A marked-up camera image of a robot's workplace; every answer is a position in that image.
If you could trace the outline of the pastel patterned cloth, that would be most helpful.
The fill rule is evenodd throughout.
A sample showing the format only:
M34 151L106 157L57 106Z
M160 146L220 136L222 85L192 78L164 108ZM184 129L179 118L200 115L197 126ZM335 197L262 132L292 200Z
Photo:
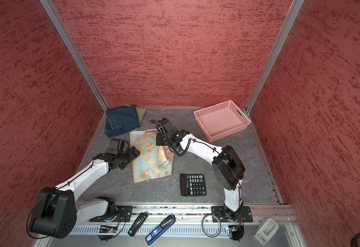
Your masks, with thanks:
M168 146L157 146L157 130L130 132L130 144L140 156L132 162L133 181L140 183L172 175L174 153Z

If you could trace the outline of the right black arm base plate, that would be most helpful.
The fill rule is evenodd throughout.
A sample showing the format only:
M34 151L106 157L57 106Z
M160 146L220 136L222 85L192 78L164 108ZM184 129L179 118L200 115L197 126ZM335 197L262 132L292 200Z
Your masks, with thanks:
M211 213L215 215L221 222L245 223L253 222L251 208L249 206L242 206L237 211L233 212L225 206L212 206Z

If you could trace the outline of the olive green skirt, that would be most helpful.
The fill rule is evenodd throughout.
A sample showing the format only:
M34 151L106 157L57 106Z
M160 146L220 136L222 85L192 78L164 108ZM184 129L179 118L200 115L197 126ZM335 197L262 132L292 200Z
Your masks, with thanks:
M138 121L139 123L142 123L143 118L147 112L147 109L145 108L139 108L139 107L135 107L136 108L136 113L137 113L137 117L138 117Z

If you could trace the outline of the blue denim skirt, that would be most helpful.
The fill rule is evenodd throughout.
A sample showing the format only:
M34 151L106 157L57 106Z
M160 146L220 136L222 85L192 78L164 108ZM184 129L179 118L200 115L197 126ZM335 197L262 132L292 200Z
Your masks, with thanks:
M136 106L111 108L106 112L105 134L114 138L140 127Z

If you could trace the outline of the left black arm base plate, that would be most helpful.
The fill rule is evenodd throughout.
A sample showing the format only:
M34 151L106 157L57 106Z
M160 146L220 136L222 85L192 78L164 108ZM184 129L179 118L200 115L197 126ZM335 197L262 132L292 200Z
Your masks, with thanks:
M98 216L89 220L89 222L106 222L106 223L115 223L115 222L129 222L132 216L133 206L129 205L120 205L116 206L116 213L113 214L113 220L109 221L108 217Z

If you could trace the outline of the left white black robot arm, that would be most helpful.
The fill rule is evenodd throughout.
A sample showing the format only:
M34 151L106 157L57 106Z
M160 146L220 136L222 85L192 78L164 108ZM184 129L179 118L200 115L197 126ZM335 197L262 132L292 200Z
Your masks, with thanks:
M79 197L98 179L113 169L124 169L140 156L135 147L126 151L101 153L80 172L55 187L45 187L38 195L27 221L29 236L40 234L40 238L54 237L62 239L73 228L83 222L100 218L106 222L120 220L115 201L100 196L93 201L82 202Z

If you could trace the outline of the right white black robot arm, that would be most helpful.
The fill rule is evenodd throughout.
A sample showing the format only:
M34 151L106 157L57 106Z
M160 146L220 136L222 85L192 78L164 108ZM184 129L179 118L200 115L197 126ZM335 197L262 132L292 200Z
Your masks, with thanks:
M179 131L167 118L152 119L150 123L156 124L157 145L168 146L178 157L190 152L212 166L217 181L224 188L225 218L230 222L239 221L243 208L241 184L245 166L233 147L219 147L204 142L186 130Z

